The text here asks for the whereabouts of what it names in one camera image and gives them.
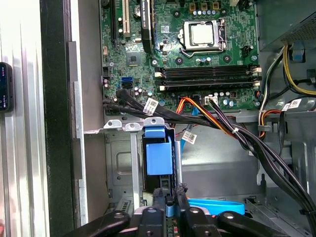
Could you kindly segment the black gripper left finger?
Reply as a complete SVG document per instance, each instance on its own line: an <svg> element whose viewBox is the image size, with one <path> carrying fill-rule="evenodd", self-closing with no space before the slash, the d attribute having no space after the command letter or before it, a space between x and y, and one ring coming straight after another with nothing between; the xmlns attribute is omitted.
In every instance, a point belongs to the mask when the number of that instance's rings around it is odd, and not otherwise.
<svg viewBox="0 0 316 237"><path fill-rule="evenodd" d="M136 209L132 216L115 210L73 231L72 237L163 237L165 206L162 188L153 192L153 206Z"/></svg>

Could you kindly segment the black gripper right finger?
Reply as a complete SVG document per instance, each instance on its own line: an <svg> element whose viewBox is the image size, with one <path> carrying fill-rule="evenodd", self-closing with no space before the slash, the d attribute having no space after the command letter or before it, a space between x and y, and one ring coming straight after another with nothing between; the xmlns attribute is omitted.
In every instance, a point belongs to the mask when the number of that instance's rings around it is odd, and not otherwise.
<svg viewBox="0 0 316 237"><path fill-rule="evenodd" d="M179 229L182 237L286 237L285 233L234 211L212 216L200 207L191 207L186 184L177 185L175 196L180 208Z"/></svg>

